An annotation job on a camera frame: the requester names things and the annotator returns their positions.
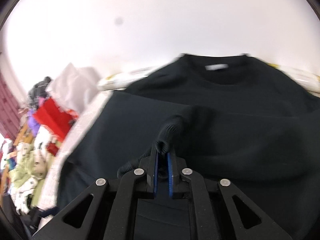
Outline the white patterned rolled sheet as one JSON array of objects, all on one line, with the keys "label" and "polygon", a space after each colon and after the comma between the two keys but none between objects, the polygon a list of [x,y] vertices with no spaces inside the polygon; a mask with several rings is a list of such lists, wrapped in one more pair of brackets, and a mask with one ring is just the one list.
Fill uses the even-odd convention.
[{"label": "white patterned rolled sheet", "polygon": [[99,90],[115,90],[125,89],[131,83],[147,77],[151,73],[150,68],[133,70],[130,72],[118,72],[116,74],[109,75],[108,77],[102,78],[97,83]]}]

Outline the black sweatshirt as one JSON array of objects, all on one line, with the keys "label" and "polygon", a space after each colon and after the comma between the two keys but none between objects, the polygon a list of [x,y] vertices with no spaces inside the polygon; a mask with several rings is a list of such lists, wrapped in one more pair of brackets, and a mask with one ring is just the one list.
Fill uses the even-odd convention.
[{"label": "black sweatshirt", "polygon": [[57,206],[152,148],[229,179],[293,239],[319,239],[319,98],[264,62],[183,55],[115,91],[66,159]]}]

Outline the pile of colourful clothes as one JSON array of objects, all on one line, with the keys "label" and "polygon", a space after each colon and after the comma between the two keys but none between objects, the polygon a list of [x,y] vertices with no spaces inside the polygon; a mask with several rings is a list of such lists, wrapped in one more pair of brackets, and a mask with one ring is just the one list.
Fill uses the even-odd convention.
[{"label": "pile of colourful clothes", "polygon": [[1,160],[1,168],[8,167],[9,181],[4,186],[4,192],[11,196],[20,215],[28,213],[39,202],[44,180],[53,161],[53,155],[48,150],[49,144],[60,146],[55,136],[34,117],[35,111],[49,99],[46,89],[51,81],[47,76],[29,90],[24,122],[26,131],[17,137],[17,145],[5,148]]}]

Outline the white plastic bag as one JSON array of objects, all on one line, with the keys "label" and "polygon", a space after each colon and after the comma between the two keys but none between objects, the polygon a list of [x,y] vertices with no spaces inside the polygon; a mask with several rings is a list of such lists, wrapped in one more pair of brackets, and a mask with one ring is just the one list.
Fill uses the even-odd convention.
[{"label": "white plastic bag", "polygon": [[64,111],[81,115],[99,93],[97,84],[100,79],[94,68],[76,68],[70,63],[49,83],[46,92]]}]

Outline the red shopping bag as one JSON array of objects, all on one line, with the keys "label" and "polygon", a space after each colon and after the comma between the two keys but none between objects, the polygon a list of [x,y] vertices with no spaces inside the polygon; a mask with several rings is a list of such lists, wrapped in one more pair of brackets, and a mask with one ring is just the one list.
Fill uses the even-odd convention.
[{"label": "red shopping bag", "polygon": [[58,142],[63,143],[78,117],[73,113],[73,111],[64,111],[52,98],[47,98],[33,113],[33,118]]}]

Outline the striped bed quilt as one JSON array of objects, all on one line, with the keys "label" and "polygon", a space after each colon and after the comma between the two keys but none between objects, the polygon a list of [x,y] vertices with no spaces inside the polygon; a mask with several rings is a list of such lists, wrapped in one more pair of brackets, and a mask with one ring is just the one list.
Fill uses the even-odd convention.
[{"label": "striped bed quilt", "polygon": [[112,94],[111,90],[99,92],[68,132],[44,180],[37,204],[40,209],[46,210],[56,205],[57,188],[63,163],[97,120]]}]

